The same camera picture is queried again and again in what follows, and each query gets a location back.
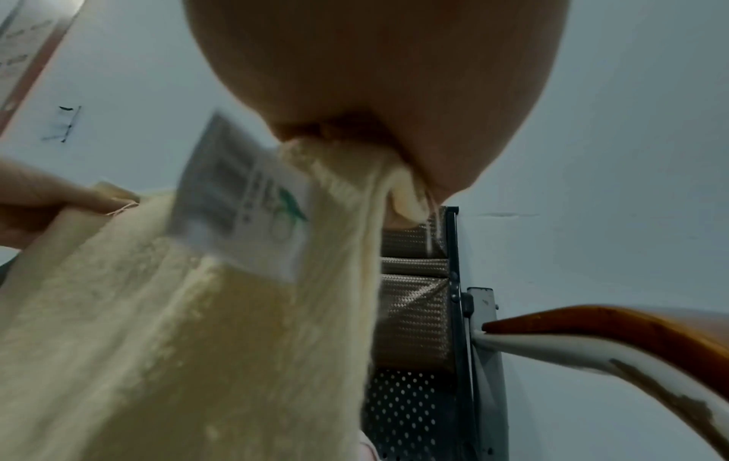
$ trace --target yellow towel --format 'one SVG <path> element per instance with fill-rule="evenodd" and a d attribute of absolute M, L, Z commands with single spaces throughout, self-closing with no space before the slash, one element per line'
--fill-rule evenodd
<path fill-rule="evenodd" d="M 355 458 L 388 197 L 428 202 L 392 150 L 296 141 L 318 185 L 295 284 L 164 236 L 172 194 L 66 210 L 0 290 L 0 459 Z"/>

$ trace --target rust patch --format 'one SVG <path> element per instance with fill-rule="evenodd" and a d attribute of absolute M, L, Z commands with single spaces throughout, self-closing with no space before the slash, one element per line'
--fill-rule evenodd
<path fill-rule="evenodd" d="M 712 422 L 714 415 L 706 402 L 673 394 L 638 368 L 620 360 L 613 358 L 610 363 L 620 371 L 622 378 L 663 403 L 666 408 L 703 437 L 722 458 L 729 461 L 729 440 L 714 426 Z"/>

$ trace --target cream terry cloth towel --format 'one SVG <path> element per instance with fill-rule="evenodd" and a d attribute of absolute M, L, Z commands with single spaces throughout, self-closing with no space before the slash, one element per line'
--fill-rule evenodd
<path fill-rule="evenodd" d="M 355 459 L 380 231 L 427 218 L 392 150 L 303 140 L 318 184 L 296 284 L 164 235 L 171 194 L 66 210 L 0 290 L 0 459 Z"/>

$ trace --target poster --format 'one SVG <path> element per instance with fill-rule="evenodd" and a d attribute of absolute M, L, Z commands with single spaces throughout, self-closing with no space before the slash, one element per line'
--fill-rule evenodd
<path fill-rule="evenodd" d="M 0 135 L 84 0 L 17 0 L 0 21 Z"/>

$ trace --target barcode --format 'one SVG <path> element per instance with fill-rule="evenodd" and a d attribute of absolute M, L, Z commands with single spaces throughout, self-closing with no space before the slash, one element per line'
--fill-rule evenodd
<path fill-rule="evenodd" d="M 225 120 L 215 122 L 227 124 Z M 235 231 L 239 210 L 248 193 L 256 159 L 246 151 L 245 143 L 241 146 L 235 142 L 232 138 L 235 134 L 229 126 L 217 128 L 218 136 L 210 153 L 216 157 L 215 162 L 205 175 L 195 214 L 222 236 L 230 237 Z"/>

